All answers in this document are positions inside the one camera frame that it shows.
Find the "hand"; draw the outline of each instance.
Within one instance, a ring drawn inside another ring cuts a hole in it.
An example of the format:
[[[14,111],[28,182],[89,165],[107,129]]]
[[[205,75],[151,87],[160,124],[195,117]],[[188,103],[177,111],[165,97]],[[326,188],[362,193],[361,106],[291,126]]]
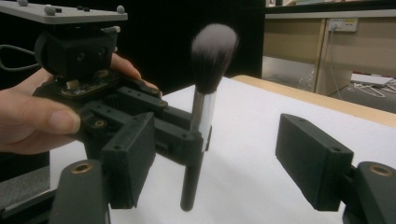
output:
[[[133,65],[116,54],[111,68],[141,79]],[[19,85],[0,91],[0,152],[36,154],[73,141],[64,134],[78,131],[79,116],[66,105],[32,96],[37,87],[51,79],[50,73],[40,69]]]

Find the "black brush handle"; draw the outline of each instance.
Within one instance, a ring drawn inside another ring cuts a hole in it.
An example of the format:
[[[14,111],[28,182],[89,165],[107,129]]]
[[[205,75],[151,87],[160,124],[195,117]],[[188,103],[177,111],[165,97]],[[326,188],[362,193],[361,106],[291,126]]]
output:
[[[183,211],[190,211],[194,206],[195,194],[198,188],[199,176],[201,173],[202,161],[204,153],[199,158],[199,163],[195,166],[186,166],[184,172],[183,191],[181,192],[180,207]]]

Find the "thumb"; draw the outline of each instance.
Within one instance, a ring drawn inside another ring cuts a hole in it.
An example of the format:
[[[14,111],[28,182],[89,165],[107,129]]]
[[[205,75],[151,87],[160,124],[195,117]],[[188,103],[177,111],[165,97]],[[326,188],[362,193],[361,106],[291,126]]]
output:
[[[80,118],[68,106],[8,89],[0,92],[0,123],[27,125],[46,133],[76,133]]]

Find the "brush bristles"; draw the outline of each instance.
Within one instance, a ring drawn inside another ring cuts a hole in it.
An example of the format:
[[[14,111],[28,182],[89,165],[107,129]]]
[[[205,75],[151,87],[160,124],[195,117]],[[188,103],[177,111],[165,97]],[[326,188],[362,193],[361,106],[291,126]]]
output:
[[[238,37],[226,25],[207,25],[192,41],[191,58],[195,87],[198,92],[216,91],[221,77],[231,63]]]

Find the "finger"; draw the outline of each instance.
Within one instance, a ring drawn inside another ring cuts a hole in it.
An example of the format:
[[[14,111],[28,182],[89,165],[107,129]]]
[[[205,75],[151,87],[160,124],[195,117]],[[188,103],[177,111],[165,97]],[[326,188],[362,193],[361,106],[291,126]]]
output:
[[[52,74],[47,72],[44,68],[41,68],[23,82],[14,87],[15,90],[24,92],[28,95],[32,95],[35,89],[40,87],[44,82],[52,80]]]
[[[158,90],[158,87],[156,85],[154,85],[154,84],[152,84],[150,82],[147,82],[146,80],[143,80],[143,79],[142,79],[142,81],[145,82],[146,86],[148,86],[148,87],[150,87],[152,89],[157,89]]]
[[[0,145],[0,151],[17,154],[37,154],[73,142],[74,139],[54,133],[35,131],[26,139],[13,144]]]
[[[111,59],[111,68],[115,71],[124,74],[128,77],[133,77],[136,79],[141,79],[139,71],[126,59],[121,58],[119,55],[113,53]]]
[[[28,125],[47,133],[75,133],[79,116],[68,106],[9,89],[0,91],[0,123]]]

